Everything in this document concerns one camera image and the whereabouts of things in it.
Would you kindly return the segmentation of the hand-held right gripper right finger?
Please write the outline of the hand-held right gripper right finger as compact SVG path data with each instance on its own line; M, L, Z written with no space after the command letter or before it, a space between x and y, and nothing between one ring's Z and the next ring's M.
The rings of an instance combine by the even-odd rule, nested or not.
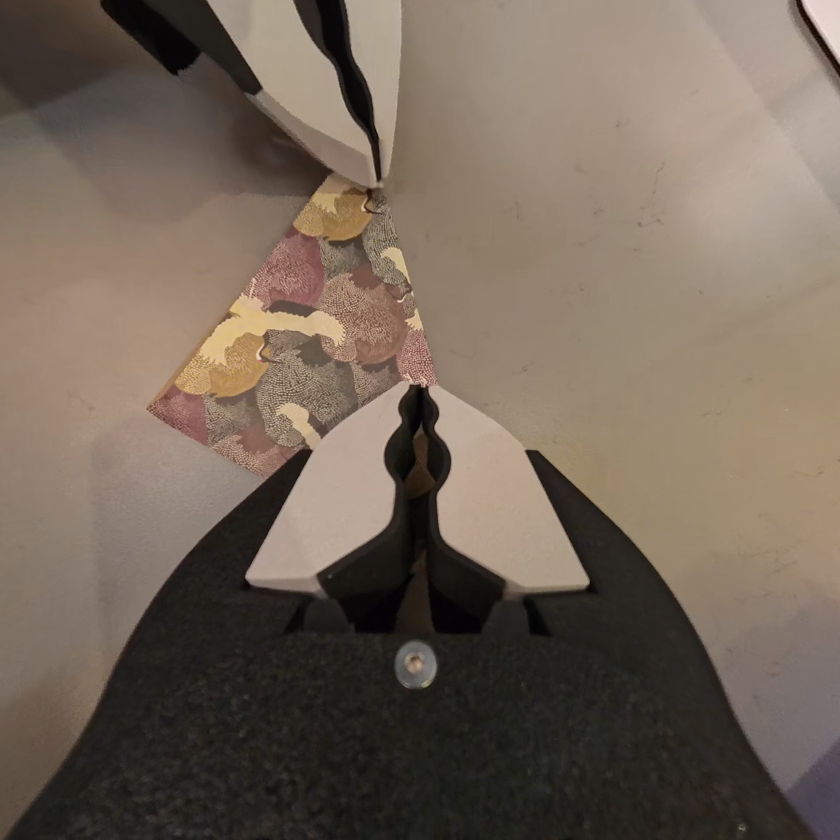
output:
M439 385L423 396L427 575L434 606L483 625L496 604L587 590L578 557L529 452Z

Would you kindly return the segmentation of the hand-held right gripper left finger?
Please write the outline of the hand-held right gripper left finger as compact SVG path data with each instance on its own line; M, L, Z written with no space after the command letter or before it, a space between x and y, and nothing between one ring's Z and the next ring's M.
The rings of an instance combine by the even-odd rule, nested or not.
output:
M330 603L357 632L394 632L417 560L406 490L422 388L398 384L310 453L245 574L248 587Z

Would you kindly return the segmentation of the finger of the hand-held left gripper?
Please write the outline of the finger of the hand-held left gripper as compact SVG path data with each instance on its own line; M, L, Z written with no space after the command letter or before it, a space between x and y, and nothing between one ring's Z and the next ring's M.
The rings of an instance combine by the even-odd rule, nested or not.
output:
M341 156L341 145L323 131L329 120L327 60L316 2L209 3L261 84L257 95L246 95L312 156L341 174L330 165Z
M317 1L328 127L341 145L330 165L352 182L381 183L392 163L402 57L397 1Z

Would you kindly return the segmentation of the bird patterned origami paper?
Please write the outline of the bird patterned origami paper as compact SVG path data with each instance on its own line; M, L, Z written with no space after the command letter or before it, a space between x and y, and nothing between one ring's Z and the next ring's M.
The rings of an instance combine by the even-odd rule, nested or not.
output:
M267 479L401 382L438 377L392 210L331 174L148 411Z

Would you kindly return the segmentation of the white flat object dark edge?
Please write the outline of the white flat object dark edge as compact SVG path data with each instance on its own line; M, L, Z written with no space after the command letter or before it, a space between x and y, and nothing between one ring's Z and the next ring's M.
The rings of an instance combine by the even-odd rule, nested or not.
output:
M824 56L839 73L839 1L795 3Z

